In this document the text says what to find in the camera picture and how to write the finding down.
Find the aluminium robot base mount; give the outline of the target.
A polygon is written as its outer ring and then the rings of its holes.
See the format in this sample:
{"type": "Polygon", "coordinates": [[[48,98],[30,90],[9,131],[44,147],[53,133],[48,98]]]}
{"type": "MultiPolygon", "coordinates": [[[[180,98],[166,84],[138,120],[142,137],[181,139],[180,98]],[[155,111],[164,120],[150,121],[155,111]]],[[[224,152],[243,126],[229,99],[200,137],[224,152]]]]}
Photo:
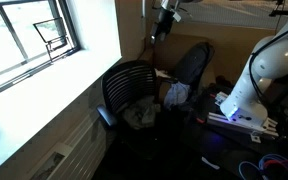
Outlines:
{"type": "Polygon", "coordinates": [[[268,119],[262,127],[255,127],[253,125],[245,125],[236,121],[230,121],[223,115],[209,112],[207,115],[207,123],[249,134],[251,141],[255,143],[260,143],[262,138],[276,139],[279,136],[276,130],[277,122],[271,119],[268,119]]]}

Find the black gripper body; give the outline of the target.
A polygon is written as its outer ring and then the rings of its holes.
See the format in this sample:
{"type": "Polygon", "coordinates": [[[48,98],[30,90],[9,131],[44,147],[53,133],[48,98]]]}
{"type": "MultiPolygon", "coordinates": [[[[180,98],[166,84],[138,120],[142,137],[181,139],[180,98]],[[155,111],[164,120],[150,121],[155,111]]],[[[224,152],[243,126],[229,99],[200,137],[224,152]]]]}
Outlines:
{"type": "Polygon", "coordinates": [[[162,8],[158,15],[158,21],[152,26],[150,32],[150,42],[155,44],[157,40],[164,41],[166,35],[170,32],[174,20],[174,13],[162,8]]]}

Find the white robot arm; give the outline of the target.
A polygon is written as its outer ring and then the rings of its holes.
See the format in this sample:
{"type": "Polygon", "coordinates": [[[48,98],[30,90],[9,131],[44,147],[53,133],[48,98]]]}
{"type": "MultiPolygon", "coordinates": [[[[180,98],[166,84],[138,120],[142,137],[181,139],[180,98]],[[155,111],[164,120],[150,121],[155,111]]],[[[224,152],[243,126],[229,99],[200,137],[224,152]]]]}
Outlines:
{"type": "Polygon", "coordinates": [[[252,50],[231,93],[219,104],[229,122],[262,127],[269,121],[263,92],[271,81],[288,74],[288,21],[275,36],[261,39],[252,50]]]}

